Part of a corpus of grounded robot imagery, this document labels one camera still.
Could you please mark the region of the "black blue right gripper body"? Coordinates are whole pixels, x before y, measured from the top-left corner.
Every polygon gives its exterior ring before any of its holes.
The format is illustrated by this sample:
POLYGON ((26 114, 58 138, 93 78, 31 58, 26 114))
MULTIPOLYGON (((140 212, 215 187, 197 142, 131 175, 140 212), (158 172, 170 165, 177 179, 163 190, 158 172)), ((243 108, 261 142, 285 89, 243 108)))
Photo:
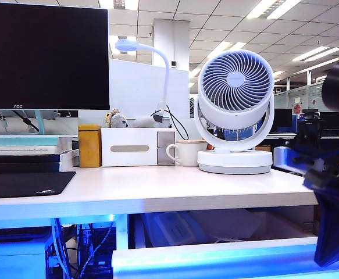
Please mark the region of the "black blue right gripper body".
POLYGON ((320 150, 309 145, 294 148, 292 162, 306 167, 304 186, 326 198, 339 201, 339 148, 320 150))

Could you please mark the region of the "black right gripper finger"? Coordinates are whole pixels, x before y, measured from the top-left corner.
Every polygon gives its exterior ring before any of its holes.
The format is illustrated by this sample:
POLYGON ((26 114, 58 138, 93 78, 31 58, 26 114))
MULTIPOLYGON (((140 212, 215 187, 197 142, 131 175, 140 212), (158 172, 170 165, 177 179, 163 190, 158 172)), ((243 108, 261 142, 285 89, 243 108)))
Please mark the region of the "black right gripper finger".
POLYGON ((320 207, 320 229, 315 262, 324 267, 339 261, 339 200, 315 194, 320 207))

